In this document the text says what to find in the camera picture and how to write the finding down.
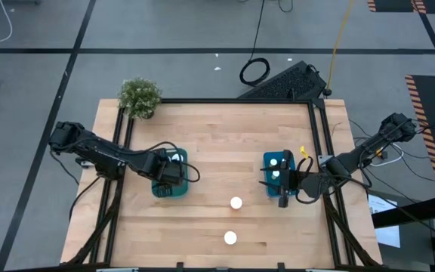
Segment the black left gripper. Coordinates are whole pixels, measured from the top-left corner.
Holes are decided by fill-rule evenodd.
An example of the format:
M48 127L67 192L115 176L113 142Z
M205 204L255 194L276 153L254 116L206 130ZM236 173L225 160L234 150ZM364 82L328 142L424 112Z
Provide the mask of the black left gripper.
M184 150L159 148L153 150L157 155L157 169L152 179L152 193L157 198L173 196L173 186L184 183Z

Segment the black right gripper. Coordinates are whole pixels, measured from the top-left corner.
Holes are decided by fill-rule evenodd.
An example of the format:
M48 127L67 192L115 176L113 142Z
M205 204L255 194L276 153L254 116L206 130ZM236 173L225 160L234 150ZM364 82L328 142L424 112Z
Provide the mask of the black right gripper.
M295 170L291 170L292 152L290 150L283 150L283 161L281 161L280 165L272 165L269 167L261 168L261 171L264 172L274 172L278 171L280 176L279 185L271 184L266 181L259 181L260 184L269 187L271 190L279 191L279 207L287 208L288 207L288 195L290 191L295 192L295 199L301 204L312 204L318 200L318 197L315 196L313 200L303 201L298 198L298 194L300 192L301 182L304 181L310 174L311 167L313 166L313 158L311 156L307 156L303 158L298 163L298 168ZM300 171L301 165L310 160L310 163L305 172Z

